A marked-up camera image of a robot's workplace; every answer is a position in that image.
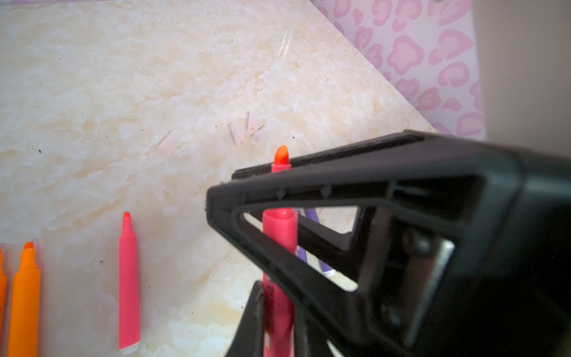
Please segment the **purple highlighter pen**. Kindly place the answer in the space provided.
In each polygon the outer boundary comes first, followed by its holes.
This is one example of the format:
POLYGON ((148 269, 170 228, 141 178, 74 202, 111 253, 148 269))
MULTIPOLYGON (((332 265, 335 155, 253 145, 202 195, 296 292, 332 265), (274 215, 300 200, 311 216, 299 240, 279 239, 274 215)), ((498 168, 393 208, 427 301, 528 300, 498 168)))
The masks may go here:
MULTIPOLYGON (((303 213, 304 216, 312 222, 311 227, 312 228, 319 228, 321 227, 321 223, 319 221, 319 217, 318 217, 318 213, 316 211, 315 208, 304 208, 303 209, 303 213)), ((327 276, 327 277, 332 277, 336 274, 336 270, 331 267, 326 261, 321 259, 321 255, 322 255, 322 249, 321 248, 317 248, 315 249, 315 257, 318 258, 318 264, 319 267, 321 269, 321 272, 323 275, 327 276)))
MULTIPOLYGON (((301 210, 299 208, 296 208, 295 211, 297 212, 297 215, 299 218, 303 217, 303 214, 301 213, 301 210)), ((307 255, 306 255, 306 250, 301 247, 300 245, 297 247, 297 256, 303 260, 304 263, 307 263, 307 255)))

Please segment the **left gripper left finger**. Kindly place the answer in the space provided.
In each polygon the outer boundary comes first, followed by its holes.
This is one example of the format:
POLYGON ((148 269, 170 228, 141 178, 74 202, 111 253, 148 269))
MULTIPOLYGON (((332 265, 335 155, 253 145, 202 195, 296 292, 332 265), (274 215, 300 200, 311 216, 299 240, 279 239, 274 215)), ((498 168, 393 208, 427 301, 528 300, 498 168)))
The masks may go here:
MULTIPOLYGON (((263 356, 265 302, 263 282, 256 281, 226 356, 263 356)), ((299 309, 290 342, 290 356, 332 356, 326 336, 299 309)))

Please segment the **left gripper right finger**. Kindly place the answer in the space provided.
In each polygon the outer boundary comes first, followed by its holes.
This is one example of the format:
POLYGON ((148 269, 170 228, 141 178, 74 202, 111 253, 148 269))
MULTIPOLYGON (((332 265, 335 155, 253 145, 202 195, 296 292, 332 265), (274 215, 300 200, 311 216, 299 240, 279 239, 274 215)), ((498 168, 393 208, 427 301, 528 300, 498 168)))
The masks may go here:
POLYGON ((268 277, 263 356, 296 309, 344 356, 570 354, 568 158, 405 131, 237 170, 206 212, 268 277))

